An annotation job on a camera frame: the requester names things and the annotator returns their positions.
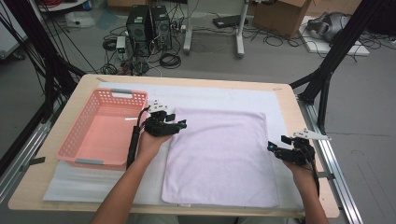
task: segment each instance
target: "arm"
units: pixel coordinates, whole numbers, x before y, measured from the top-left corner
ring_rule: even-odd
[[[91,223],[125,223],[127,221],[143,174],[158,154],[161,144],[170,137],[153,137],[145,132],[141,134],[136,159],[108,193]]]
[[[293,173],[294,183],[300,191],[305,210],[306,224],[329,223],[329,219],[326,218],[326,214],[318,198],[317,187],[312,177],[312,172],[287,161],[284,161],[284,163]]]

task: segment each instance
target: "cardboard box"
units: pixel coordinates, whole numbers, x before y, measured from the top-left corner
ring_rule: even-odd
[[[278,0],[260,3],[254,13],[253,26],[275,35],[293,38],[303,21],[311,0]]]
[[[257,3],[255,3],[254,1],[249,1],[248,8],[247,8],[247,15],[254,16],[254,13],[256,11],[256,6],[257,6]]]
[[[133,5],[152,5],[152,0],[107,0],[109,7],[123,8],[131,7]]]
[[[353,15],[361,0],[312,0],[306,15],[320,16],[323,12],[342,12]]]

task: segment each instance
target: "wire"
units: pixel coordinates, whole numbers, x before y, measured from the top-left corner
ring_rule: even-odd
[[[198,7],[198,4],[199,4],[199,0],[197,0],[197,4],[195,4],[195,8],[192,10],[192,12],[191,12],[190,16],[188,16],[188,17],[187,17],[187,18],[185,18],[185,19],[189,19],[189,18],[191,18],[191,16],[192,16],[192,13],[194,13],[195,9],[197,9],[197,7]]]
[[[151,56],[153,55],[153,51],[154,51],[154,48],[151,48],[151,46],[154,46],[154,42],[153,42],[153,41],[151,41],[150,44],[149,44],[150,55],[149,55],[149,57],[148,57],[148,59],[147,59],[148,67],[149,67],[149,68],[154,68],[154,69],[156,69],[156,70],[160,73],[160,77],[163,77],[163,73],[161,72],[161,70],[158,69],[157,67],[151,65],[151,64],[149,63],[149,59],[150,59]]]
[[[45,9],[45,11],[46,11],[48,14],[50,14],[49,9],[48,9],[46,6],[43,6],[43,8]],[[64,33],[64,35],[67,37],[67,39],[70,41],[70,43],[75,47],[75,49],[76,49],[76,50],[78,51],[78,53],[82,56],[82,58],[85,60],[85,62],[87,62],[87,64],[91,67],[91,69],[93,69],[93,71],[94,71],[95,73],[97,73],[96,70],[93,68],[92,64],[91,64],[91,63],[88,61],[88,59],[84,56],[84,54],[81,52],[81,50],[76,46],[76,44],[75,44],[75,43],[73,42],[73,40],[69,37],[69,35],[64,31],[64,29],[62,28],[62,26],[61,26],[56,20],[54,20],[53,18],[51,18],[51,17],[49,17],[49,18],[51,19],[54,28],[56,29],[56,26],[57,26],[58,28],[61,29],[62,33]]]
[[[282,37],[280,35],[274,35],[274,33],[277,33],[277,30],[264,30],[264,29],[249,29],[249,28],[245,28],[244,29],[244,33],[252,33],[251,35],[245,35],[244,33],[242,33],[242,36],[244,38],[250,38],[250,40],[254,40],[258,35],[264,35],[264,38],[262,40],[263,43],[266,43],[270,46],[273,47],[280,47],[283,45],[284,41],[288,42],[288,44],[294,48],[300,47],[301,45],[304,44],[308,44],[308,43],[312,43],[315,45],[316,48],[316,53],[320,58],[325,58],[326,54],[322,54],[319,52],[318,50],[318,45],[315,41],[303,41],[301,40],[301,38],[303,37],[310,37],[311,39],[318,39],[312,36],[307,36],[307,35],[303,35],[305,32],[306,28],[302,31],[301,35],[298,37],[294,37],[294,38],[285,38]]]
[[[230,28],[230,27],[227,27],[227,28],[221,29],[221,31],[219,31],[219,30],[207,28],[204,26],[194,26],[194,27],[198,27],[199,29],[193,29],[193,31],[209,31],[209,32],[218,33],[218,34],[233,34],[233,32],[236,29],[235,27],[231,27],[232,28],[231,31],[226,31],[225,29]]]
[[[117,70],[117,67],[114,64],[110,63],[114,57],[114,54],[116,54],[116,46],[117,46],[117,39],[107,39],[103,42],[102,47],[103,49],[106,50],[106,53],[105,53],[105,64],[100,68],[102,74],[116,75],[119,72]],[[109,51],[113,52],[110,58],[108,58],[108,54],[107,54]]]
[[[165,53],[160,58],[160,66],[166,69],[175,69],[181,66],[181,59],[176,54]]]
[[[142,128],[142,125],[143,125],[143,124],[140,124],[140,120],[142,119],[143,113],[146,112],[146,111],[149,111],[149,106],[148,106],[148,107],[145,107],[142,111],[140,111],[139,116],[137,117],[136,126],[141,125],[141,126],[140,126],[140,129]]]

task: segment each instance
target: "white towel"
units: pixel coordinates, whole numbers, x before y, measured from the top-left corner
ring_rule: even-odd
[[[165,202],[278,205],[264,113],[177,108],[176,115],[188,127],[174,135],[169,148]]]

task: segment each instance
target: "pink plastic basket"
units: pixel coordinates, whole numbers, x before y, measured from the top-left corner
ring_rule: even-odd
[[[95,89],[57,152],[73,166],[125,170],[132,130],[148,105],[144,91]]]

